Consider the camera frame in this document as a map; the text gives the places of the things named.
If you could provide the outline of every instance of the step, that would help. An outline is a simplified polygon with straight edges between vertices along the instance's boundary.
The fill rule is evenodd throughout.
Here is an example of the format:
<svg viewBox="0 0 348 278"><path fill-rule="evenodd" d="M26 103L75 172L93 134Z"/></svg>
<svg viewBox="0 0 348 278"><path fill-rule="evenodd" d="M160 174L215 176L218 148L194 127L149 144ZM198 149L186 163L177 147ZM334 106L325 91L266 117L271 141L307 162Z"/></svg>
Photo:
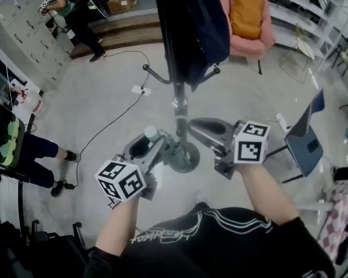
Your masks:
<svg viewBox="0 0 348 278"><path fill-rule="evenodd" d="M101 36L101 38L103 39L101 45L106 50L162 42L161 28L159 26L134 28L132 30L120 28L120 30L109 32ZM70 57L75 59L89 54L93 54L92 50L83 43L79 43L75 46Z"/></svg>
<svg viewBox="0 0 348 278"><path fill-rule="evenodd" d="M119 30L134 30L147 27L159 27L160 20L158 14L146 14L144 16L133 16L116 21L107 21L92 27L94 33L100 37Z"/></svg>

